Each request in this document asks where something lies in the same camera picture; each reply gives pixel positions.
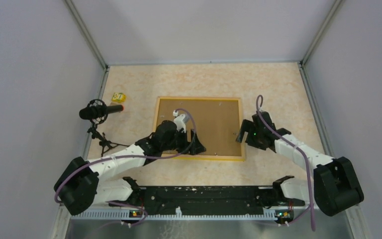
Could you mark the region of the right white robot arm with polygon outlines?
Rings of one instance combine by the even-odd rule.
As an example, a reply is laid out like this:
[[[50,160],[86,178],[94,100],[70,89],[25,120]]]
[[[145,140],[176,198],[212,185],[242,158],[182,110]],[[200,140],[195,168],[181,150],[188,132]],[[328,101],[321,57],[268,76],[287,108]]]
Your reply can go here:
[[[273,182],[272,200],[285,205],[291,199],[317,206],[334,216],[364,201],[365,196],[351,161],[321,153],[297,139],[289,130],[276,128],[270,114],[261,111],[243,120],[236,141],[261,150],[270,149],[306,171],[306,179],[284,176]]]

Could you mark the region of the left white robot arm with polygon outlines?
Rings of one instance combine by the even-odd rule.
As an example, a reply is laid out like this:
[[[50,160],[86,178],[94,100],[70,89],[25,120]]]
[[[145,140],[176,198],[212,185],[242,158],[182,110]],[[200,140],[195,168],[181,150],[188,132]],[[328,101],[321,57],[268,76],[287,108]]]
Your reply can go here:
[[[197,155],[206,152],[206,148],[195,129],[191,129],[191,140],[188,141],[184,128],[165,120],[149,136],[121,151],[93,160],[84,160],[80,156],[72,159],[54,185],[54,199],[73,216],[93,204],[108,201],[123,201],[133,206],[138,203],[140,193],[132,183],[122,179],[119,183],[105,185],[104,181],[126,170],[163,159],[165,151],[176,151],[177,156]]]

